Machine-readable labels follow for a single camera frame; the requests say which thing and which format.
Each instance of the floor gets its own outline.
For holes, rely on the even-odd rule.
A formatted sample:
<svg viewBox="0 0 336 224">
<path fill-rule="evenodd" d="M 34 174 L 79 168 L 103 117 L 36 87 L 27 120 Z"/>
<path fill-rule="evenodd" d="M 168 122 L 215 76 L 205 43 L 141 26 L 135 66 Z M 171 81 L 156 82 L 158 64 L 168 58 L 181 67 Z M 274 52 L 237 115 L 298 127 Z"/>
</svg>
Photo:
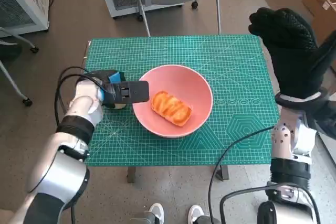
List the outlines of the floor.
<svg viewBox="0 0 336 224">
<path fill-rule="evenodd" d="M 308 16 L 299 0 L 289 0 L 290 7 Z M 261 6 L 286 6 L 284 0 L 220 0 L 222 30 L 227 34 L 248 32 L 248 16 Z M 199 0 L 198 10 L 189 3 L 183 8 L 170 8 L 148 14 L 153 36 L 215 34 L 215 0 Z M 56 80 L 61 70 L 81 65 L 86 43 L 97 37 L 145 36 L 142 23 L 134 16 L 113 20 L 104 0 L 55 0 L 50 11 L 50 29 L 25 37 L 40 47 L 36 55 L 25 52 L 6 62 L 8 71 L 33 100 L 31 108 L 20 99 L 0 76 L 0 208 L 17 209 L 25 197 L 24 186 L 29 168 L 47 137 L 55 130 L 53 99 Z M 271 62 L 265 52 L 268 69 L 277 91 Z M 328 73 L 327 82 L 333 81 Z M 66 100 L 73 95 L 73 83 L 63 90 Z M 137 183 L 127 184 L 124 167 L 91 168 L 88 189 L 76 206 L 78 223 L 126 223 L 132 215 L 160 202 L 166 212 L 165 223 L 186 223 L 187 211 L 193 204 L 207 210 L 207 188 L 211 167 L 147 167 L 138 171 Z M 269 166 L 231 166 L 230 180 L 215 182 L 213 208 L 219 217 L 220 197 L 232 190 L 262 186 L 269 179 Z M 336 170 L 320 142 L 313 151 L 311 189 L 320 209 L 322 223 L 336 219 Z M 228 223 L 256 223 L 263 193 L 231 199 L 226 204 Z M 70 223 L 69 211 L 62 215 Z"/>
</svg>

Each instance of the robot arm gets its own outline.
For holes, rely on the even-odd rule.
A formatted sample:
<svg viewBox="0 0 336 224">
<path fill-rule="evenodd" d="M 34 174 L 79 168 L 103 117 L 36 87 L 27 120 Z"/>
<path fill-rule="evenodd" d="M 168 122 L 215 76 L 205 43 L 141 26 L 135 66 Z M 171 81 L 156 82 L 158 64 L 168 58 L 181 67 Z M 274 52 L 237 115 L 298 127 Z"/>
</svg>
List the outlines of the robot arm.
<svg viewBox="0 0 336 224">
<path fill-rule="evenodd" d="M 271 134 L 271 179 L 267 185 L 294 183 L 309 189 L 311 152 L 317 130 L 324 128 L 323 133 L 334 137 L 336 129 L 331 123 L 334 121 L 331 115 L 336 113 L 334 102 L 328 100 L 324 89 L 306 99 L 278 94 L 276 101 L 282 109 Z M 317 223 L 312 201 L 304 190 L 280 186 L 266 190 L 266 194 L 269 200 L 259 206 L 258 224 Z"/>
<path fill-rule="evenodd" d="M 111 84 L 104 78 L 96 80 L 109 93 L 90 80 L 77 82 L 69 110 L 41 150 L 28 178 L 27 197 L 10 224 L 58 223 L 60 213 L 76 203 L 88 184 L 90 173 L 84 160 L 89 156 L 95 127 L 103 117 L 102 104 L 117 107 L 115 103 L 149 99 L 147 82 Z"/>
</svg>

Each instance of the blue tape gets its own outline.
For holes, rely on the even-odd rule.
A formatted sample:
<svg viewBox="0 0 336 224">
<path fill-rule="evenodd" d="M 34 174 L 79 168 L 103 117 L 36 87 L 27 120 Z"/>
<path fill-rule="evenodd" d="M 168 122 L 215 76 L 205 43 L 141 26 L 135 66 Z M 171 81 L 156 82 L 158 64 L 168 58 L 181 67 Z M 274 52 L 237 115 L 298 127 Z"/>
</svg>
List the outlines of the blue tape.
<svg viewBox="0 0 336 224">
<path fill-rule="evenodd" d="M 119 83 L 119 82 L 121 82 L 119 72 L 117 72 L 117 73 L 109 76 L 109 79 L 110 79 L 111 83 Z"/>
</svg>

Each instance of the sneaker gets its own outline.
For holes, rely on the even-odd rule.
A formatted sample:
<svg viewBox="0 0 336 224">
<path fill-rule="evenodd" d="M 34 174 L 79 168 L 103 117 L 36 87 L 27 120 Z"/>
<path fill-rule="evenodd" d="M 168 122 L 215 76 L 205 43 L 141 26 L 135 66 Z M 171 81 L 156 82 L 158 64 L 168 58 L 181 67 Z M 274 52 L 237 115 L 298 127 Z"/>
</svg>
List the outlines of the sneaker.
<svg viewBox="0 0 336 224">
<path fill-rule="evenodd" d="M 160 203 L 154 203 L 151 208 L 149 209 L 149 212 L 152 212 L 155 214 L 155 216 L 159 219 L 160 224 L 163 224 L 164 222 L 164 211 L 163 207 Z"/>
<path fill-rule="evenodd" d="M 202 208 L 198 205 L 193 205 L 189 210 L 188 224 L 193 224 L 193 222 L 202 215 L 204 215 Z"/>
</svg>

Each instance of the pink bowl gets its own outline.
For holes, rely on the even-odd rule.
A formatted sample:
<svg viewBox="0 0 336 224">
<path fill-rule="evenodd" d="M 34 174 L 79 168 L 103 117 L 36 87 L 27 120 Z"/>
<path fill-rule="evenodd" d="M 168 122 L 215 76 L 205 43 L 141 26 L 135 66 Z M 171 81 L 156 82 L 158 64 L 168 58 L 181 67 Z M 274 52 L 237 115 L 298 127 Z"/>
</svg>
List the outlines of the pink bowl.
<svg viewBox="0 0 336 224">
<path fill-rule="evenodd" d="M 150 100 L 133 104 L 133 110 L 147 130 L 163 137 L 187 136 L 208 119 L 213 105 L 212 91 L 195 70 L 181 65 L 163 65 L 148 71 L 140 80 L 149 83 Z M 168 122 L 152 110 L 151 99 L 161 90 L 176 96 L 192 108 L 193 114 L 183 127 Z"/>
</svg>

